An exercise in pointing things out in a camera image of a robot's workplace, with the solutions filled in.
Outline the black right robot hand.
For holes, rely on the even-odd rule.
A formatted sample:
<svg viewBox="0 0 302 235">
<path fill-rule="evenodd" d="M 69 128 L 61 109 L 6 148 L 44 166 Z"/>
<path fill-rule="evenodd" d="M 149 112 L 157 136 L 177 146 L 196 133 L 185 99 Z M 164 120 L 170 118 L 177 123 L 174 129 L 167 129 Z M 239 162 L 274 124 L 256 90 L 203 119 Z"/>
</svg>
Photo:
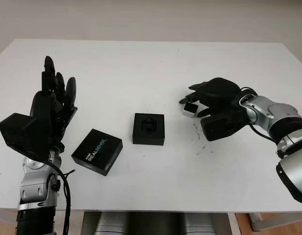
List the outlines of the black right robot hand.
<svg viewBox="0 0 302 235">
<path fill-rule="evenodd" d="M 189 87 L 193 92 L 179 101 L 180 104 L 200 102 L 206 109 L 200 111 L 197 117 L 222 113 L 231 108 L 231 102 L 240 93 L 240 87 L 224 78 L 213 78 L 209 81 L 194 84 Z"/>
</svg>

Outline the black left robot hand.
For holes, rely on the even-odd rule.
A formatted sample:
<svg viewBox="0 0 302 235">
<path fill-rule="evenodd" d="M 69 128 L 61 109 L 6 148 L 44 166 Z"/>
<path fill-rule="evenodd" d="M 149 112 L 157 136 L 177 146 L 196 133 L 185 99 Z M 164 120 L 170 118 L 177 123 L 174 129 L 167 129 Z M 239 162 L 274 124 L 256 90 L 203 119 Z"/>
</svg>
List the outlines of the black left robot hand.
<svg viewBox="0 0 302 235">
<path fill-rule="evenodd" d="M 44 69 L 42 88 L 33 98 L 30 116 L 42 122 L 50 148 L 62 153 L 65 146 L 61 141 L 77 111 L 76 79 L 71 77 L 65 83 L 62 74 L 55 71 L 50 56 L 45 57 Z"/>
</svg>

